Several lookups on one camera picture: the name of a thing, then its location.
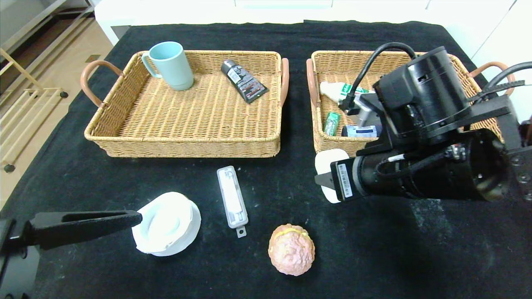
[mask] mug handle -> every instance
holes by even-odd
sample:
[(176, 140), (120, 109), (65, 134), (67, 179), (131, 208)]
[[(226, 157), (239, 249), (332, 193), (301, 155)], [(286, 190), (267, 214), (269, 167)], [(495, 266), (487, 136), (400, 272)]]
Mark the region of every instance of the mug handle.
[(155, 71), (152, 69), (152, 66), (149, 64), (148, 59), (147, 59), (148, 56), (149, 56), (148, 52), (144, 52), (142, 54), (142, 57), (141, 57), (142, 63), (144, 64), (144, 66), (146, 67), (150, 75), (152, 75), (154, 78), (162, 78), (163, 76), (161, 76), (161, 74), (155, 73)]

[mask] black table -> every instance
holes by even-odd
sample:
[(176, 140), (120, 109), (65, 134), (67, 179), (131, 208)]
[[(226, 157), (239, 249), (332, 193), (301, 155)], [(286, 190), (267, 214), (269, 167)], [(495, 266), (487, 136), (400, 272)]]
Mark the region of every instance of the black table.
[[(525, 203), (413, 201), (374, 197), (332, 205), (314, 184), (305, 60), (320, 49), (373, 50), (401, 41), (416, 51), (444, 45), (475, 66), (441, 26), (358, 22), (132, 27), (106, 60), (164, 40), (185, 49), (277, 51), (290, 60), (281, 152), (271, 159), (117, 159), (83, 131), (96, 107), (79, 94), (5, 205), (19, 221), (37, 212), (138, 210), (178, 191), (199, 207), (202, 226), (183, 252), (157, 258), (135, 249), (130, 230), (42, 252), (35, 298), (530, 298), (532, 214)], [(98, 69), (97, 96), (116, 76)], [(227, 227), (216, 169), (234, 165), (250, 223)], [(267, 254), (278, 225), (305, 227), (312, 268), (285, 276)]]

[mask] white cup lid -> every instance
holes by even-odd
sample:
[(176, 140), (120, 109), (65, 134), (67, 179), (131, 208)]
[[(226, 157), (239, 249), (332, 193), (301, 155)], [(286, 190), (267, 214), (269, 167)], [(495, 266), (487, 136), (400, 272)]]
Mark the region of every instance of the white cup lid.
[[(319, 152), (316, 154), (316, 158), (314, 159), (314, 166), (316, 168), (316, 172), (319, 175), (322, 175), (324, 173), (331, 171), (331, 163), (335, 161), (340, 161), (344, 159), (349, 159), (349, 155), (341, 148), (334, 148), (329, 149), (327, 151)], [(325, 198), (330, 203), (339, 203), (338, 197), (336, 197), (336, 191), (329, 187), (321, 186), (321, 190), (323, 191), (323, 194), (325, 195)]]
[(160, 195), (138, 210), (143, 219), (131, 228), (137, 249), (154, 255), (184, 250), (200, 229), (200, 212), (192, 201), (177, 192)]

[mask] yellow rubber band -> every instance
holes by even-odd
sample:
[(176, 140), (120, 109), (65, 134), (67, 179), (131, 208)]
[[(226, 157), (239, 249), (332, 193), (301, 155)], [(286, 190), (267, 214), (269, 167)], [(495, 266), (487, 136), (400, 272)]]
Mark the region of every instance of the yellow rubber band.
[(300, 231), (300, 230), (297, 230), (297, 229), (295, 229), (295, 228), (287, 228), (287, 229), (285, 229), (285, 230), (283, 230), (283, 231), (280, 231), (280, 232), (276, 233), (275, 236), (273, 237), (273, 239), (275, 240), (275, 239), (277, 239), (278, 237), (280, 237), (280, 236), (282, 236), (282, 235), (285, 235), (285, 234), (287, 234), (287, 233), (289, 233), (289, 232), (291, 232), (291, 231), (295, 231), (295, 232), (298, 233), (298, 234), (301, 234), (301, 235), (303, 235), (303, 236), (305, 236), (305, 237), (309, 237), (309, 234), (307, 234), (307, 233), (304, 232), (304, 231)]

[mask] brown leather handle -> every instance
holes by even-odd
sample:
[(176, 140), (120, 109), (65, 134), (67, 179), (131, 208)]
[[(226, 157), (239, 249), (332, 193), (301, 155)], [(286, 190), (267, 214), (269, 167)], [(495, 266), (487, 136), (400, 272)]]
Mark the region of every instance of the brown leather handle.
[(102, 101), (94, 95), (93, 91), (89, 88), (89, 75), (93, 72), (93, 70), (99, 66), (104, 65), (108, 68), (110, 68), (115, 74), (119, 76), (124, 76), (124, 73), (117, 67), (115, 67), (112, 63), (105, 61), (105, 60), (95, 60), (89, 63), (84, 69), (83, 72), (81, 72), (81, 78), (80, 78), (80, 84), (81, 84), (81, 90), (87, 95), (88, 98), (90, 98), (91, 101), (99, 108), (103, 106)]
[(286, 97), (288, 95), (288, 82), (290, 80), (290, 69), (288, 64), (288, 58), (283, 58), (281, 60), (281, 100), (279, 102), (279, 106), (283, 106), (286, 101)]
[[(471, 73), (469, 73), (469, 76), (474, 78), (476, 76), (478, 76), (480, 73), (482, 73), (485, 69), (489, 68), (489, 67), (498, 67), (499, 69), (501, 69), (501, 71), (504, 71), (505, 69), (508, 68), (508, 66), (502, 62), (499, 62), (499, 61), (490, 61), (484, 65), (482, 65), (481, 67), (477, 68), (476, 70), (472, 71)], [(516, 78), (514, 77), (513, 74), (509, 74), (508, 76), (506, 76), (506, 78), (508, 79), (508, 82), (514, 82), (516, 80)], [(513, 92), (513, 88), (510, 88), (506, 91), (506, 95), (511, 95)]]
[(306, 60), (306, 80), (309, 84), (310, 102), (316, 108), (318, 107), (320, 95), (318, 94), (318, 88), (314, 78), (314, 64), (311, 58)]

